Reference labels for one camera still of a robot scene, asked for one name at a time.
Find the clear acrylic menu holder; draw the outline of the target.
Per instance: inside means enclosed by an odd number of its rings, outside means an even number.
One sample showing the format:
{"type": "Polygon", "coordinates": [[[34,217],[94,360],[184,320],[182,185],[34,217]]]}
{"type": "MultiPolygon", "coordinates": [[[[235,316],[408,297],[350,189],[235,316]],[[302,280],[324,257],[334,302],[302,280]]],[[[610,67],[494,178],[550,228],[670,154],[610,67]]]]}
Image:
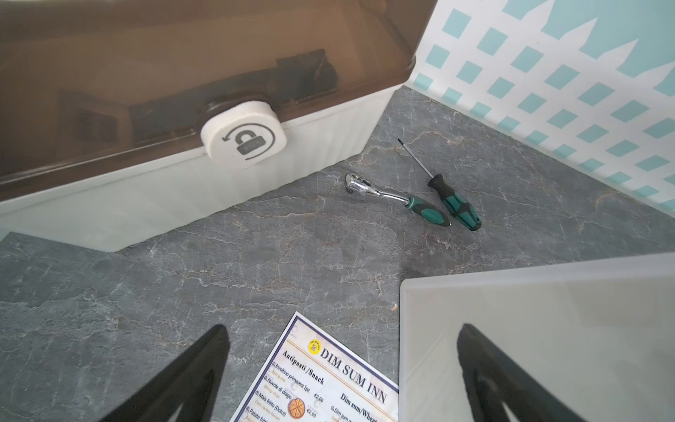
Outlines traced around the clear acrylic menu holder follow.
{"type": "Polygon", "coordinates": [[[400,307],[402,421],[471,420],[464,325],[585,420],[674,418],[671,253],[408,279],[400,307]]]}

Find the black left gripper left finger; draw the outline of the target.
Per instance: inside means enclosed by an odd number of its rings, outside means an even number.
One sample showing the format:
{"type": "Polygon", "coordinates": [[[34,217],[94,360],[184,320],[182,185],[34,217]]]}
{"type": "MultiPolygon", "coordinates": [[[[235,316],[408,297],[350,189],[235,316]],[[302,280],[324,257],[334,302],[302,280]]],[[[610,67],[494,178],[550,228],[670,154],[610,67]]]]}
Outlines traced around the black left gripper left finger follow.
{"type": "Polygon", "coordinates": [[[224,325],[215,325],[104,421],[209,421],[230,351],[224,325]]]}

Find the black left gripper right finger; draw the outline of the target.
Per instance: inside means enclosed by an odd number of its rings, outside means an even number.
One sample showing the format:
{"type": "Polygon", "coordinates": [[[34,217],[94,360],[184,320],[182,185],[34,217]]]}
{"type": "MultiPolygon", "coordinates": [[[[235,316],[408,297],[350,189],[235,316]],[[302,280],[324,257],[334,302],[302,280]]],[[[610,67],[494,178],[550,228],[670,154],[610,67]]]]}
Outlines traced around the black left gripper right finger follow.
{"type": "Polygon", "coordinates": [[[582,420],[474,325],[462,326],[456,345],[473,420],[582,420]]]}

